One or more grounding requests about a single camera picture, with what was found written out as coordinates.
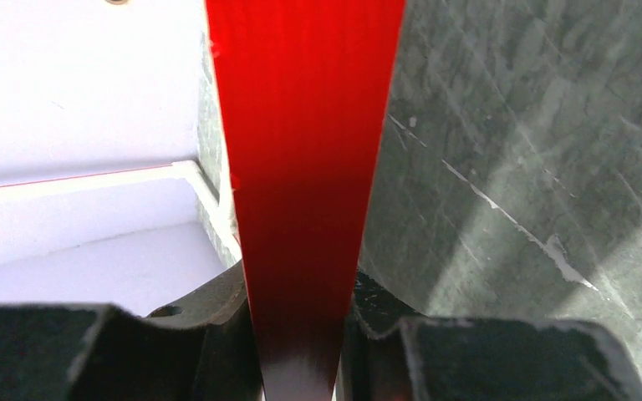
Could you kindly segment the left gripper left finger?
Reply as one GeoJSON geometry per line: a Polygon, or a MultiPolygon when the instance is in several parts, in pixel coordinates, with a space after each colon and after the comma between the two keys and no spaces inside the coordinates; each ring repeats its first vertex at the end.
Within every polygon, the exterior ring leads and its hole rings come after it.
{"type": "Polygon", "coordinates": [[[138,317],[113,304],[0,304],[0,400],[258,400],[240,265],[138,317]]]}

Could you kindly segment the orange wooden picture frame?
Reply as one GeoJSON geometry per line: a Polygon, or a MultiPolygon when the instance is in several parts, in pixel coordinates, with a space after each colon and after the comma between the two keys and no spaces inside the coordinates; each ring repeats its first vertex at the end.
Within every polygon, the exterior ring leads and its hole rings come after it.
{"type": "Polygon", "coordinates": [[[404,10],[206,3],[269,400],[332,397],[404,10]]]}

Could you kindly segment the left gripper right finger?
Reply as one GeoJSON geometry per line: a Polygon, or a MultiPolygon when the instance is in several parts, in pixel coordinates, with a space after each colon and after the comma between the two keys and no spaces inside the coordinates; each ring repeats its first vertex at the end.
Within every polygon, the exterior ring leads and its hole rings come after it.
{"type": "Polygon", "coordinates": [[[622,344],[579,320],[427,317],[359,273],[339,400],[642,400],[622,344]]]}

